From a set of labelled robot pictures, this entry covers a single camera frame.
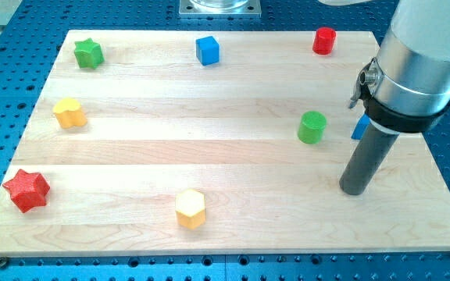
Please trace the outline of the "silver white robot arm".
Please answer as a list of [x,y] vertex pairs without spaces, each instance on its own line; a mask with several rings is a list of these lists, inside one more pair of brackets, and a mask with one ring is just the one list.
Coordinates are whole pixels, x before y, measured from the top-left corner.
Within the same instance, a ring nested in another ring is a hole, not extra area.
[[400,133],[435,127],[450,102],[450,1],[401,0],[380,50],[359,73],[349,107],[370,124],[339,179],[359,195]]

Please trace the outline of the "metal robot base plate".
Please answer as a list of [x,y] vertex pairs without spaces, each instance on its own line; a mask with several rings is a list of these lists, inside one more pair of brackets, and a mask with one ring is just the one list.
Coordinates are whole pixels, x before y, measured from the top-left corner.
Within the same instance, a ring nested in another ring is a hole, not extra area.
[[224,18],[262,14],[260,0],[180,0],[178,6],[183,18]]

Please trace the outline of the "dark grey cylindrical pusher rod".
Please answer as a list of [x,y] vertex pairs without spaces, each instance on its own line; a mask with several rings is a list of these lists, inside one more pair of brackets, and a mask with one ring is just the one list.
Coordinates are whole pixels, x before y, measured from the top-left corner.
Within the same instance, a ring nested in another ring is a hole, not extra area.
[[399,133],[384,132],[368,125],[339,179],[340,188],[350,195],[360,195],[398,138]]

